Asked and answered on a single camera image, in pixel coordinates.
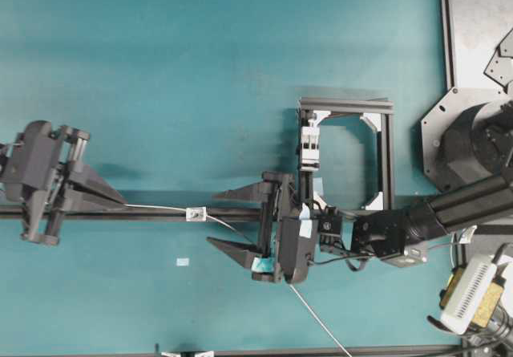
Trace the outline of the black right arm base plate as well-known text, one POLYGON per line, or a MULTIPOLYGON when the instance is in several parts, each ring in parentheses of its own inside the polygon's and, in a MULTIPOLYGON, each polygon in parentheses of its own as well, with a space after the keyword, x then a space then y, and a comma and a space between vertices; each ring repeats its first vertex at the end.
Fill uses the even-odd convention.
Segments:
POLYGON ((425 175, 442 193, 512 165, 512 97, 451 88, 421 119, 425 175))

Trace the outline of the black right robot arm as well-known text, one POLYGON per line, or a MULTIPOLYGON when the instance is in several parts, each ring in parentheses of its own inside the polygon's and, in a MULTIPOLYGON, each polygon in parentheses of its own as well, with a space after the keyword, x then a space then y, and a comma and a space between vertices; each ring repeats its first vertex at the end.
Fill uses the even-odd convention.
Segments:
POLYGON ((371 258, 397 267, 419 264, 423 245, 460 229, 512 214, 512 170, 500 172, 401 209, 385 209, 354 219, 351 246, 341 240, 342 212, 321 208, 311 181, 290 173, 264 172, 258 183, 217 194, 225 200, 261 205, 255 244, 210 237, 208 242, 252 273, 252 279, 289 285, 303 282, 320 250, 364 266, 371 258))

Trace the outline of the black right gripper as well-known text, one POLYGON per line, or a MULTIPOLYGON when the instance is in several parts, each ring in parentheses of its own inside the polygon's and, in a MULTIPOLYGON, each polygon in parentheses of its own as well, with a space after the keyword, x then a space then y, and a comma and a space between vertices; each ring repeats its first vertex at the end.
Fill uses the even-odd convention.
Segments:
POLYGON ((259 247, 214 237, 207 237, 207 241, 250 271, 255 257, 275 257, 275 271, 252 272, 255 281, 302 283, 314 260, 317 223, 311 208, 300 201, 298 191, 292 173, 265 171, 262 182, 213 194, 216 200, 262 203, 259 247))

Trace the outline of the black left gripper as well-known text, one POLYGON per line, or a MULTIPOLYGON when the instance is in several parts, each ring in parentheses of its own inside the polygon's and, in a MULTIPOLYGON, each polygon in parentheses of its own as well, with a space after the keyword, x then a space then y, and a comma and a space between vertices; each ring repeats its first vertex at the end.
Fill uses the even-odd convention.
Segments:
POLYGON ((57 245, 64 212, 124 208, 124 197, 80 160, 90 138, 89 132, 67 125, 54 130, 51 122, 36 120, 2 146, 2 185, 6 199, 21 204, 23 241, 57 245), (54 202, 65 181, 58 208, 54 202))

